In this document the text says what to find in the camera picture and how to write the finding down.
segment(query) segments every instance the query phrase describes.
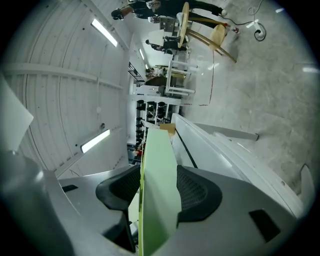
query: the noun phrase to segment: wooden chair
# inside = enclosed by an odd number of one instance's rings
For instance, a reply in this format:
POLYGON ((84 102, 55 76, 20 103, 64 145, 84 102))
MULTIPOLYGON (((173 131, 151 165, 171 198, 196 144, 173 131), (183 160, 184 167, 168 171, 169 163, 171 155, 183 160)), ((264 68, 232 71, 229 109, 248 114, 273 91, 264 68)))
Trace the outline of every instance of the wooden chair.
POLYGON ((221 48, 221 44, 225 39, 226 36, 226 27, 219 24, 217 25, 213 31, 211 32, 210 38, 207 38, 203 36, 202 34, 199 34, 195 31, 187 29, 187 34, 196 38, 200 42, 204 43, 205 45, 209 46, 211 50, 217 52, 222 56, 222 53, 224 53, 226 56, 228 56, 234 63, 237 61, 223 48, 221 48))

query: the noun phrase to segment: person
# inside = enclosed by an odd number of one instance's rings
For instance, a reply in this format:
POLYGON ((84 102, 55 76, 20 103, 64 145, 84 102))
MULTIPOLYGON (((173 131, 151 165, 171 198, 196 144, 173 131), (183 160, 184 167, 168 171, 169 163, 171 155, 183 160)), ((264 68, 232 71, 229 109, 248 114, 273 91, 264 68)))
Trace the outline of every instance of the person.
MULTIPOLYGON (((136 2, 129 3, 123 8, 114 10, 111 13, 111 16, 114 20, 123 20, 129 13, 133 13, 137 18, 140 19, 148 19, 149 17, 154 16, 167 16, 176 18, 177 14, 182 12, 185 2, 189 3, 190 10, 202 9, 211 12, 215 16, 227 15, 227 11, 218 6, 196 0, 152 0, 152 2, 156 2, 156 5, 154 8, 148 8, 147 2, 150 1, 151 0, 138 0, 136 2)), ((194 18, 208 19, 207 17, 201 16, 199 14, 189 12, 189 20, 192 20, 194 18)), ((208 21, 195 22, 206 25, 210 28, 214 28, 215 26, 217 26, 216 23, 211 23, 208 21)))
MULTIPOLYGON (((149 40, 146 40, 145 43, 147 45, 150 45, 152 49, 156 50, 156 51, 163 51, 163 52, 167 52, 169 49, 173 49, 173 50, 178 50, 178 51, 186 51, 188 50, 188 46, 181 46, 180 48, 178 47, 178 43, 180 41, 179 37, 169 37, 166 36, 164 38, 164 42, 163 42, 163 46, 157 45, 157 44, 153 44, 150 43, 149 40)), ((187 43, 188 40, 185 38, 183 40, 183 43, 187 43)))

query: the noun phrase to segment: green panel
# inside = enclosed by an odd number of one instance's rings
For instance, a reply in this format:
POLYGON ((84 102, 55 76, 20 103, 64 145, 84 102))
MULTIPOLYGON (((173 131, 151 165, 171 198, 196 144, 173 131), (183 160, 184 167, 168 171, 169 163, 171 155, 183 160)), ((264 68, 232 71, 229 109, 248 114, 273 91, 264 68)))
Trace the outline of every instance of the green panel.
POLYGON ((181 212, 177 161, 166 130, 148 130, 143 162, 142 244, 149 256, 176 232, 181 212))

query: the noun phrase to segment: desk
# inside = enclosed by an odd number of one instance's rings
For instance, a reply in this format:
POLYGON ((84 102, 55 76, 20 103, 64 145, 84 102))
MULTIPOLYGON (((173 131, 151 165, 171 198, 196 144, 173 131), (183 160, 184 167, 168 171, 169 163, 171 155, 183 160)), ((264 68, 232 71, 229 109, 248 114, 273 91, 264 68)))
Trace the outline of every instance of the desk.
MULTIPOLYGON (((179 114, 174 113, 171 122, 175 123, 176 129, 172 147, 178 165, 194 167, 196 164, 199 169, 251 183, 296 218, 303 216, 304 207, 299 197, 287 184, 283 185, 284 181, 275 172, 244 147, 219 132, 208 134, 179 114)), ((243 138, 244 134, 251 135, 242 133, 237 138, 243 138)))
POLYGON ((170 62, 169 62, 169 67, 168 67, 168 71, 167 71, 167 79, 166 79, 166 85, 165 85, 165 93, 166 93, 166 94, 185 95, 185 96, 188 96, 189 93, 194 94, 194 93, 196 92, 196 91, 194 91, 194 90, 170 86, 171 73, 172 73, 172 71, 173 71, 173 72, 176 72, 176 73, 184 74, 184 75, 191 75, 191 73, 188 72, 188 71, 184 71, 184 70, 180 70, 180 69, 177 69, 177 68, 173 68, 173 67, 172 67, 173 63, 181 64, 181 65, 184 65, 184 66, 187 66, 187 67, 194 67, 194 68, 197 68, 197 67, 198 67, 197 65, 192 65, 192 64, 189 64, 189 63, 185 63, 185 62, 170 60, 170 62))

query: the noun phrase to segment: black object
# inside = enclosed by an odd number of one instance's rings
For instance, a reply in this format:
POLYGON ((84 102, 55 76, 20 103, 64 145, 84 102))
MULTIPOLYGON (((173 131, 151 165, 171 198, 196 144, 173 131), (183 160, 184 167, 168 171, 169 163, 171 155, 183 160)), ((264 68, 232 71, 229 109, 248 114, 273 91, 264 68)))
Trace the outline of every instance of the black object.
POLYGON ((67 193, 69 191, 76 190, 77 188, 78 187, 76 185, 68 185, 68 186, 63 186, 62 190, 64 193, 67 193))
POLYGON ((166 87, 164 85, 161 85, 158 87, 158 92, 161 96, 166 96, 166 87))
POLYGON ((158 107, 158 113, 164 113, 165 110, 162 107, 158 107))
POLYGON ((119 8, 112 11, 111 16, 114 20, 123 20, 124 19, 124 16, 122 15, 122 12, 120 11, 119 8))
POLYGON ((254 221, 256 227, 259 229, 266 243, 281 232, 263 209, 250 211, 249 215, 254 221))
POLYGON ((143 110, 146 110, 146 106, 138 106, 136 109, 140 110, 140 111, 143 111, 143 110))
POLYGON ((180 136, 179 132, 177 131, 177 129, 175 129, 175 131, 176 131, 176 134, 178 134, 178 137, 179 137, 180 141, 182 142, 182 145, 183 145, 186 153, 188 154, 188 156, 189 156, 189 158, 190 158, 190 160, 191 160, 191 162, 192 162, 192 164, 193 164, 193 167, 194 167, 194 168, 198 168, 198 166, 197 166, 194 158, 193 158, 192 155, 190 154, 190 151, 189 151, 189 149, 187 148, 184 140, 181 138, 181 136, 180 136))
POLYGON ((140 168, 132 166, 127 171, 101 182, 95 190, 96 197, 109 209, 123 212, 121 221, 103 235, 117 245, 135 252, 130 232, 128 208, 140 186, 140 168))
POLYGON ((176 168, 176 188, 181 197, 180 222, 198 222, 209 217, 222 201, 221 189, 212 181, 187 170, 181 165, 176 168))

